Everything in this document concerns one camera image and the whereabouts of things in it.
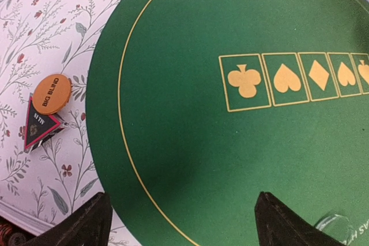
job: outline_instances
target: poker table mat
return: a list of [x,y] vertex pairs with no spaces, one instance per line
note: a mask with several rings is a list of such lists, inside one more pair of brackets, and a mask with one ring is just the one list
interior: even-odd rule
[[143,246],[256,246],[270,191],[367,245],[368,47],[365,0],[122,0],[86,98],[114,209]]

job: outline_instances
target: table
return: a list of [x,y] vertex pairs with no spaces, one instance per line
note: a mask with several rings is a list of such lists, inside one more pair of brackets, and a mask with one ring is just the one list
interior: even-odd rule
[[[86,78],[92,53],[120,0],[1,0],[0,215],[39,234],[103,190],[86,135]],[[60,113],[68,130],[22,152],[28,95],[64,73],[73,97]],[[111,245],[138,245],[115,216]]]

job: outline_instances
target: green poker mat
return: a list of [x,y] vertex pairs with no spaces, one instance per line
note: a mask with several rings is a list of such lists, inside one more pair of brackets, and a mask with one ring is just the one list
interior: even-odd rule
[[143,246],[258,245],[270,191],[369,243],[365,0],[122,0],[89,69],[87,129]]

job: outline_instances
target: orange poker chip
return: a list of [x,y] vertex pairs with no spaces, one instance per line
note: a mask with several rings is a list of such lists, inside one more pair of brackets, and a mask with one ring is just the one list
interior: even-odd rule
[[60,111],[69,101],[71,83],[62,74],[46,77],[33,94],[33,106],[42,115],[52,115]]

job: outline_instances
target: diamond symbol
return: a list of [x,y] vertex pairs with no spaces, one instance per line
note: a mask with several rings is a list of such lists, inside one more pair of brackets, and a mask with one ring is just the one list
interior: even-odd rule
[[309,77],[322,89],[325,90],[328,79],[329,79],[329,73],[325,70],[322,65],[315,60],[314,63],[312,63],[312,67],[309,72]]

